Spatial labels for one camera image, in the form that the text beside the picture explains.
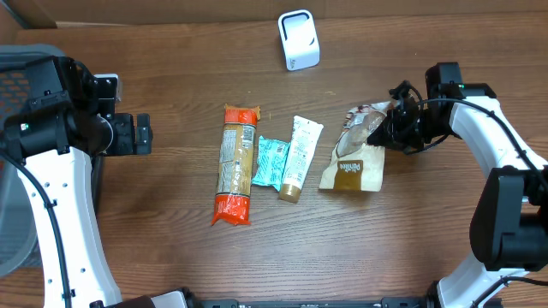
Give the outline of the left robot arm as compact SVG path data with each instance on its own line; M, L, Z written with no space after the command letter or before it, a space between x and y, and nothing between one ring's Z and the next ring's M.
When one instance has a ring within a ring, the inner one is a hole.
M181 289L125 300L106 262L93 206L95 157L148 155L150 116L117 114L119 79L66 56L14 66L30 87L27 110L9 117L1 155L17 168L31 204L46 307L185 307Z

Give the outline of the teal snack packet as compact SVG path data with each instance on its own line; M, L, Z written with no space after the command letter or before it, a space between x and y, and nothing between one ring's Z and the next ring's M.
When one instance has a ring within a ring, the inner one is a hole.
M289 151L289 142L259 137L258 157L252 184L261 187L282 188L283 173Z

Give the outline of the white cream tube gold cap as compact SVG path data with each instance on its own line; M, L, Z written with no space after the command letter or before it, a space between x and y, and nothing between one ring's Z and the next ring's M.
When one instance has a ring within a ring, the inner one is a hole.
M283 172L282 188L279 192L281 200L291 203L299 201L323 128L323 124L301 116L294 116L292 137Z

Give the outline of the orange spaghetti packet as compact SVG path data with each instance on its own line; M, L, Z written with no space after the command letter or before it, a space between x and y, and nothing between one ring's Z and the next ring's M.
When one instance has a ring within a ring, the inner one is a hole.
M260 107L225 105L211 224L249 225L254 145Z

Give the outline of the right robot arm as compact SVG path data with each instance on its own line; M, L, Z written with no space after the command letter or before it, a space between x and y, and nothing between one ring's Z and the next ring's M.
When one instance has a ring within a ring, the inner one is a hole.
M425 72L427 94L407 80L390 89L395 107L369 135L369 145L410 156L449 136L464 141L486 177L469 227L470 254L422 297L383 298L383 307L499 307L496 295L547 265L547 161L504 116L486 83L465 83L458 63Z

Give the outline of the beige PanTree snack pouch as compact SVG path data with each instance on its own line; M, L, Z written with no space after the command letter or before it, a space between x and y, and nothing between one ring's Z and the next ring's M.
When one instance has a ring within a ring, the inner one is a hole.
M384 178L385 148L367 138L380 126L392 102L362 104L349 110L342 133L324 170L319 189L379 192Z

